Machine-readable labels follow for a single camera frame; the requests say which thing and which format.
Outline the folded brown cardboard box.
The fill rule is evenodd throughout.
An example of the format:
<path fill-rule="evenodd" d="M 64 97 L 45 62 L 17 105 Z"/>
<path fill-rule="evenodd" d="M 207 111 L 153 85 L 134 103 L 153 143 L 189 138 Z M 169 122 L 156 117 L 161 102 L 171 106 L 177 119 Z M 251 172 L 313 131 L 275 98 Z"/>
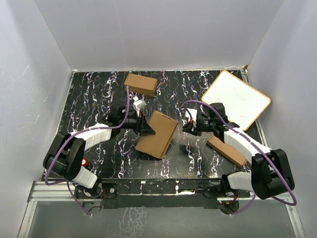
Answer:
<path fill-rule="evenodd" d="M 124 81 L 124 88 L 128 86 L 133 93 L 153 96 L 157 84 L 158 80 L 155 78 L 130 73 Z"/>

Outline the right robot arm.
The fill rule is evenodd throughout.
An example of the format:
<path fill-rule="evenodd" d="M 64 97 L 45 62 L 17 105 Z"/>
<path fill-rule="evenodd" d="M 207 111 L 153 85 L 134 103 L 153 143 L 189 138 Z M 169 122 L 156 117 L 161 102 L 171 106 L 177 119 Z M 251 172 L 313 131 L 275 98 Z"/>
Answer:
<path fill-rule="evenodd" d="M 282 149 L 266 147 L 249 135 L 238 124 L 230 122 L 222 103 L 206 104 L 208 114 L 191 112 L 185 109 L 187 122 L 183 125 L 183 132 L 194 136 L 201 136 L 204 132 L 211 132 L 223 144 L 238 151 L 251 164 L 251 171 L 232 172 L 221 177 L 218 191 L 231 197 L 238 190 L 253 192 L 262 200 L 276 199 L 278 195 L 289 192 L 294 197 L 294 179 L 286 152 Z"/>

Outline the flat cardboard stack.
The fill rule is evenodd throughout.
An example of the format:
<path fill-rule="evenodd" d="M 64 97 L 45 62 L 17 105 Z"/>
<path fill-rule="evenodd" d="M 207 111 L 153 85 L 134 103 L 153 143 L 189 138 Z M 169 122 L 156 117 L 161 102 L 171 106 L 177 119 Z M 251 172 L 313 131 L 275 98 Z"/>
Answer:
<path fill-rule="evenodd" d="M 241 153 L 239 153 L 230 145 L 223 143 L 214 135 L 209 138 L 207 145 L 240 168 L 242 168 L 247 163 L 247 159 Z"/>

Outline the yellow-framed whiteboard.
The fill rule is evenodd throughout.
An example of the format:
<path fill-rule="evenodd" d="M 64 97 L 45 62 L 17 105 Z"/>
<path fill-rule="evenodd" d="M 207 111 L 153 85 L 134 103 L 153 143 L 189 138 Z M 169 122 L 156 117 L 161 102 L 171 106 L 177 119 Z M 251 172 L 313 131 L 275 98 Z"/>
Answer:
<path fill-rule="evenodd" d="M 271 103 L 268 96 L 226 70 L 203 94 L 202 101 L 222 103 L 228 120 L 238 124 L 243 131 L 249 129 Z"/>

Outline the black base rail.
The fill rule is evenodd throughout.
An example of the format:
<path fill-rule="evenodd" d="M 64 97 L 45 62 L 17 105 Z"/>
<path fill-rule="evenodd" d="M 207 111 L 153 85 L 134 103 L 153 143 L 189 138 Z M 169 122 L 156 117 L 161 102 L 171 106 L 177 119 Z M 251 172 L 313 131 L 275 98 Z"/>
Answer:
<path fill-rule="evenodd" d="M 108 178 L 98 190 L 105 209 L 203 207 L 226 214 L 239 209 L 239 193 L 220 191 L 217 178 Z"/>

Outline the red emergency stop button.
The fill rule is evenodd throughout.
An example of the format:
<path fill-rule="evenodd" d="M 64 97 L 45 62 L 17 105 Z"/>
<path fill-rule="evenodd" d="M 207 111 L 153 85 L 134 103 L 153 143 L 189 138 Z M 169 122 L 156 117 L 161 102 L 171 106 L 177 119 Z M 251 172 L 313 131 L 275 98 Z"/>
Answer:
<path fill-rule="evenodd" d="M 85 159 L 85 158 L 83 158 L 83 160 L 82 160 L 82 166 L 87 167 L 88 164 L 89 164 L 88 160 Z"/>

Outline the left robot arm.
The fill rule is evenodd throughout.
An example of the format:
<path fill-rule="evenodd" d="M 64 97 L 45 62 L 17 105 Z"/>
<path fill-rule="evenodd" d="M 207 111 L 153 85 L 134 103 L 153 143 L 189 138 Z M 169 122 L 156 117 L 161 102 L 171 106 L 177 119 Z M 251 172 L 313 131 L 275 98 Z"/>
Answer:
<path fill-rule="evenodd" d="M 121 129 L 132 129 L 141 136 L 155 134 L 141 111 L 127 111 L 125 106 L 119 107 L 88 129 L 57 133 L 43 161 L 47 175 L 52 172 L 85 187 L 85 192 L 92 198 L 100 196 L 102 185 L 98 183 L 98 176 L 90 171 L 89 163 L 84 161 L 84 153 L 97 144 L 115 138 Z"/>

